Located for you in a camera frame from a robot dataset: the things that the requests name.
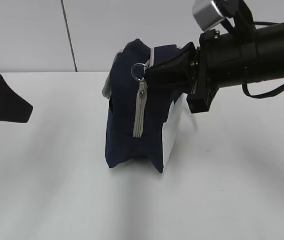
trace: gray zipper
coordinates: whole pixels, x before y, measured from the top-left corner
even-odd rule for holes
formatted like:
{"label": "gray zipper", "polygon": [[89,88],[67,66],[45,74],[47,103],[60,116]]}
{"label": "gray zipper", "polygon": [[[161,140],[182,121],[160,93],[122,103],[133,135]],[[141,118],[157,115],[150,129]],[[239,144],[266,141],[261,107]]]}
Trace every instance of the gray zipper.
{"label": "gray zipper", "polygon": [[[151,67],[154,65],[154,49],[151,49],[150,60],[146,63],[147,66]],[[147,84],[145,81],[140,82],[137,96],[136,96],[136,110],[135,110],[135,121],[133,137],[141,138],[144,127],[144,113],[147,101]]]}

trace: screw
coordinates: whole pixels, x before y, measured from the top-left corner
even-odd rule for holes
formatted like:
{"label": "screw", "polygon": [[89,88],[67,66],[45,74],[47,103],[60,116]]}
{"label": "screw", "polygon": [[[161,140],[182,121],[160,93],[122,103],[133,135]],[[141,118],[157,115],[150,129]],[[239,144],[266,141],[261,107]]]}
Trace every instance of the screw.
{"label": "screw", "polygon": [[145,98],[145,96],[146,96],[146,91],[145,90],[142,90],[142,91],[140,91],[140,98]]}
{"label": "screw", "polygon": [[219,36],[220,36],[220,31],[219,31],[219,30],[216,30],[216,31],[214,32],[214,38],[215,38],[215,39],[218,39]]}

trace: metal ring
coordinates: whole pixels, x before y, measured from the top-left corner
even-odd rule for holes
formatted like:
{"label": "metal ring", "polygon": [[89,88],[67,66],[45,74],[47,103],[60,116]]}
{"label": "metal ring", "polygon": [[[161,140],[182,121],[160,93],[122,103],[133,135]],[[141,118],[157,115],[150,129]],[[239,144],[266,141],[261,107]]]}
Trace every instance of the metal ring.
{"label": "metal ring", "polygon": [[148,66],[147,66],[147,65],[145,65],[145,64],[143,64],[143,63],[136,63],[136,64],[134,64],[134,65],[131,67],[131,75],[132,75],[133,79],[135,79],[135,80],[138,81],[139,83],[142,83],[142,82],[145,82],[145,79],[144,79],[144,78],[140,79],[140,78],[136,77],[135,74],[134,74],[134,69],[135,69],[136,67],[139,67],[139,66],[142,66],[142,67],[145,67],[146,69],[148,69]]}

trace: white table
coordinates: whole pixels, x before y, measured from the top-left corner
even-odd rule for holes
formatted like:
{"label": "white table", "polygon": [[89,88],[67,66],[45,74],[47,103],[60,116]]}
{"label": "white table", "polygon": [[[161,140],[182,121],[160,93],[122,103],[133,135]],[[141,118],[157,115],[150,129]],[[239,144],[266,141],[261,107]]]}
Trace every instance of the white table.
{"label": "white table", "polygon": [[34,112],[0,122],[0,240],[284,239],[284,93],[221,89],[209,113],[185,106],[164,174],[108,169],[106,75],[3,74]]}

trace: navy blue bag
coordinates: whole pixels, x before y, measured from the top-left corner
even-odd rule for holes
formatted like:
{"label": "navy blue bag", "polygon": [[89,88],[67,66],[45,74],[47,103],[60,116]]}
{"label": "navy blue bag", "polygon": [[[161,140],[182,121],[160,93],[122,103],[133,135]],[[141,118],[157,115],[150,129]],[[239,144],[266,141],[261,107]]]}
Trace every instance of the navy blue bag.
{"label": "navy blue bag", "polygon": [[[150,49],[139,39],[130,42],[113,62],[103,89],[109,99],[106,161],[110,168],[135,158],[149,159],[162,173],[177,134],[183,96],[171,90],[148,89],[131,74],[134,64],[152,66],[173,57],[179,48]],[[136,68],[136,76],[144,69]]]}

